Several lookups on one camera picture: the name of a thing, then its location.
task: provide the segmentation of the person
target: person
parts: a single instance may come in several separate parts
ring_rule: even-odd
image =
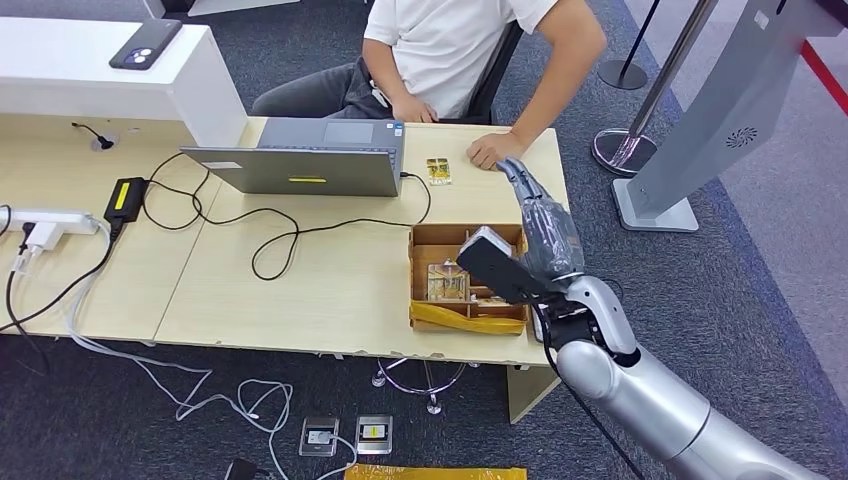
[[[492,169],[506,156],[524,154],[606,48],[585,0],[374,0],[356,62],[265,92],[253,114],[404,122],[462,117],[513,20],[528,34],[541,33],[551,55],[512,128],[484,135],[468,147],[474,165]]]

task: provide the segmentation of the hand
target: hand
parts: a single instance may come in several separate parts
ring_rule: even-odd
[[[433,123],[439,121],[439,116],[436,115],[433,107],[408,94],[392,99],[392,113],[395,120],[401,122]]]
[[[512,132],[490,133],[475,140],[465,153],[474,165],[494,170],[495,163],[506,157],[521,158],[529,147]]]

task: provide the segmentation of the red line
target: red line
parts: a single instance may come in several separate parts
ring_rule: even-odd
[[[801,56],[807,61],[807,65],[813,69],[813,73],[819,77],[819,80],[822,82],[822,85],[824,85],[825,90],[827,90],[833,99],[836,100],[836,104],[842,108],[845,115],[848,115],[848,93],[845,93],[845,89],[839,85],[836,77],[830,73],[827,65],[824,64],[821,57],[819,57],[819,54],[816,53],[813,46],[810,45],[810,42],[806,40],[804,40],[804,44],[801,46]]]

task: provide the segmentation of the wooden table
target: wooden table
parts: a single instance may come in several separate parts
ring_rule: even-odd
[[[122,141],[111,152],[95,153],[89,149],[89,139],[68,122],[55,117],[0,117],[0,132],[6,131],[0,137],[0,203],[99,215],[115,179],[148,177],[178,145],[190,143],[185,129],[170,122],[101,121],[101,128],[122,133]],[[255,146],[263,126],[264,119],[251,119],[242,145]],[[128,133],[132,128],[140,131]],[[499,128],[408,126],[404,170],[426,179],[426,158],[451,161],[453,184],[430,187],[433,205],[427,223],[520,223],[518,204],[503,174],[478,170],[464,154],[474,139]],[[10,138],[26,132],[49,140]],[[524,162],[551,195],[567,205],[553,130],[534,143]],[[182,157],[157,178],[191,189],[203,174],[201,167]],[[414,179],[403,180],[399,199],[383,199],[244,195],[213,177],[201,197],[213,219],[274,207],[294,216],[301,228],[356,217],[414,223],[426,206],[426,194]],[[185,197],[155,189],[149,200],[154,215],[163,221],[178,224],[192,216]],[[140,219],[125,229],[92,292],[81,316],[81,332],[189,345],[523,365],[529,369],[507,368],[512,422],[558,384],[532,332],[516,337],[422,333],[410,328],[408,228],[355,224],[304,235],[282,278],[258,280],[250,269],[254,250],[291,230],[289,222],[272,214],[228,226],[198,223],[182,232],[163,231]],[[19,235],[0,239],[0,265],[10,262]],[[87,237],[63,239],[60,248],[39,259],[37,266],[42,270],[36,273],[48,278],[50,285],[22,282],[16,287],[17,310],[23,314],[43,304],[56,287],[94,265],[100,244]],[[281,241],[263,254],[260,272],[278,270],[287,248],[287,241]],[[28,331],[61,334],[58,318],[56,313],[45,315],[30,322]]]

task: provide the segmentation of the phone case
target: phone case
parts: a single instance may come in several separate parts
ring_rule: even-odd
[[[162,55],[162,52],[180,31],[179,20],[153,18],[145,20],[127,43],[112,57],[112,68],[147,70]]]

